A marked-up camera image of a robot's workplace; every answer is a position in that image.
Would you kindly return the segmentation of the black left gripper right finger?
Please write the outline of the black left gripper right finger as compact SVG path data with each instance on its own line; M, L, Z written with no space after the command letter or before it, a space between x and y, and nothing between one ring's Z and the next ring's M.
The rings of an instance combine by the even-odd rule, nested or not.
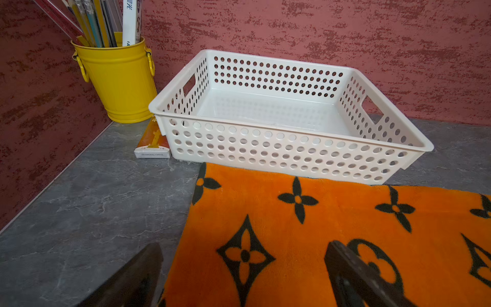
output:
M338 240L328 244L324 262L338 306L414 306Z

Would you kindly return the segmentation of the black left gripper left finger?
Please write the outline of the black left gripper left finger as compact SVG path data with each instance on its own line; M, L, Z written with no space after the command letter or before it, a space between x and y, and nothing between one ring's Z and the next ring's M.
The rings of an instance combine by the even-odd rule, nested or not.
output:
M79 306L151 306L162 267L159 243L148 244Z

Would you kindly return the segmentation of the orange black patterned pillowcase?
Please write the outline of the orange black patterned pillowcase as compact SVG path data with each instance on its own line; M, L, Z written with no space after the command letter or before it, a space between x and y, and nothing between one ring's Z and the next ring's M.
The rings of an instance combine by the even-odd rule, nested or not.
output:
M160 306L334 306L337 240L418 306L490 305L490 197L204 163Z

